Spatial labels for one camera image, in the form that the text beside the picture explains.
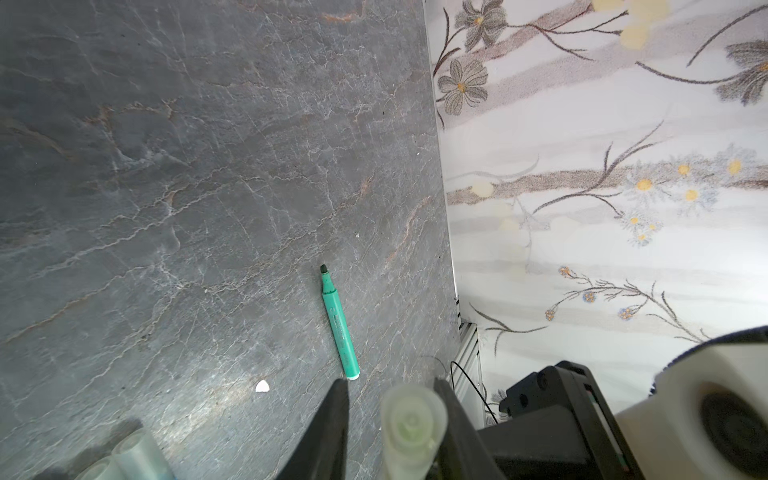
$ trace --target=marble surface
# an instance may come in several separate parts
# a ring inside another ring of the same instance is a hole
[[[143,424],[178,478],[271,478],[342,375],[458,349],[419,2],[4,2],[0,476],[74,478]],[[269,392],[255,392],[266,380]]]

